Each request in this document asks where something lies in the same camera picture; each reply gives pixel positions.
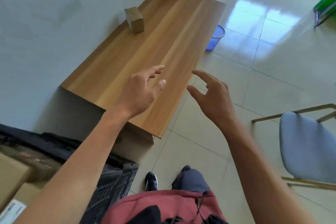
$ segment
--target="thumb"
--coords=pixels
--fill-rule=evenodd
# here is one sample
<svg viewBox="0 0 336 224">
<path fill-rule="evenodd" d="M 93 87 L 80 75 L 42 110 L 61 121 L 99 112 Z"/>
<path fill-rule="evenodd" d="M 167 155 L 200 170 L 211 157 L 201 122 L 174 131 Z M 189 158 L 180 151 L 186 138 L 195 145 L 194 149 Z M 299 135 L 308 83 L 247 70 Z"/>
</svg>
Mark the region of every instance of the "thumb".
<svg viewBox="0 0 336 224">
<path fill-rule="evenodd" d="M 201 100 L 201 98 L 204 96 L 202 93 L 198 91 L 194 86 L 188 85 L 187 90 L 189 91 L 190 95 L 196 100 L 197 103 Z"/>
<path fill-rule="evenodd" d="M 166 80 L 161 80 L 157 82 L 153 88 L 152 91 L 154 93 L 155 98 L 158 96 L 158 94 L 163 90 L 163 88 L 166 86 Z"/>
</svg>

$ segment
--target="pants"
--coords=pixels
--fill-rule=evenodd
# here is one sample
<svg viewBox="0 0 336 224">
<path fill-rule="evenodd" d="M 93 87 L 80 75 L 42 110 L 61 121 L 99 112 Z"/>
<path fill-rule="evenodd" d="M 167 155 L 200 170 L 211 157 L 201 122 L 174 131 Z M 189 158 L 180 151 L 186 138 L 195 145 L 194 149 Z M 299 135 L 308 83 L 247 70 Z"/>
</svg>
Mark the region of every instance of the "pants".
<svg viewBox="0 0 336 224">
<path fill-rule="evenodd" d="M 203 175 L 196 169 L 185 166 L 172 183 L 172 189 L 200 192 L 210 190 Z"/>
</svg>

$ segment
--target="white label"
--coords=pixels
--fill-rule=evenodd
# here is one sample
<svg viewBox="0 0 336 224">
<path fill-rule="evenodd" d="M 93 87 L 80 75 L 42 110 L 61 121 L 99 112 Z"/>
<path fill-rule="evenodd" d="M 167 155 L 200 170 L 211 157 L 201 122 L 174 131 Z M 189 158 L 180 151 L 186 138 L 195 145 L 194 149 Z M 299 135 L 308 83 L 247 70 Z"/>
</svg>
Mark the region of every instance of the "white label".
<svg viewBox="0 0 336 224">
<path fill-rule="evenodd" d="M 25 204 L 13 199 L 0 215 L 0 224 L 12 224 L 25 208 Z"/>
</svg>

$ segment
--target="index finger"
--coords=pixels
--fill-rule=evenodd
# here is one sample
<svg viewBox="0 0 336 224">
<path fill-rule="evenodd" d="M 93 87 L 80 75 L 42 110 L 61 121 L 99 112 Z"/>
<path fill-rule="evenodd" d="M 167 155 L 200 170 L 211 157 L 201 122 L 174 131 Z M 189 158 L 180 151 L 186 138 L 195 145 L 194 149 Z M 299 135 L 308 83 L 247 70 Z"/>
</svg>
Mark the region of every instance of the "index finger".
<svg viewBox="0 0 336 224">
<path fill-rule="evenodd" d="M 214 80 L 214 78 L 210 74 L 204 72 L 203 70 L 193 70 L 192 73 L 199 76 L 207 84 L 211 83 Z"/>
<path fill-rule="evenodd" d="M 164 65 L 157 65 L 157 66 L 152 66 L 149 68 L 146 68 L 139 73 L 142 74 L 146 79 L 149 77 L 153 76 L 154 74 L 161 74 L 162 70 L 164 69 Z"/>
</svg>

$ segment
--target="hand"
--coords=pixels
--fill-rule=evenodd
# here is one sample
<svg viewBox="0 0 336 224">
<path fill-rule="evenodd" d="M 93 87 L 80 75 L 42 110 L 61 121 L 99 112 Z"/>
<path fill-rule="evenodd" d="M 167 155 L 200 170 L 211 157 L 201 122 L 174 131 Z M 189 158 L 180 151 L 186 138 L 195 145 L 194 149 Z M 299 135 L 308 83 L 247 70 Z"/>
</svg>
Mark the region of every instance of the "hand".
<svg viewBox="0 0 336 224">
<path fill-rule="evenodd" d="M 193 70 L 192 73 L 207 83 L 208 92 L 205 95 L 194 86 L 187 86 L 187 90 L 199 104 L 205 116 L 218 127 L 226 121 L 237 118 L 228 85 L 202 70 Z"/>
<path fill-rule="evenodd" d="M 123 92 L 115 103 L 115 108 L 122 110 L 128 120 L 147 110 L 166 86 L 165 80 L 157 82 L 151 89 L 147 85 L 149 78 L 155 78 L 156 75 L 161 74 L 164 67 L 163 65 L 152 66 L 128 78 Z"/>
</svg>

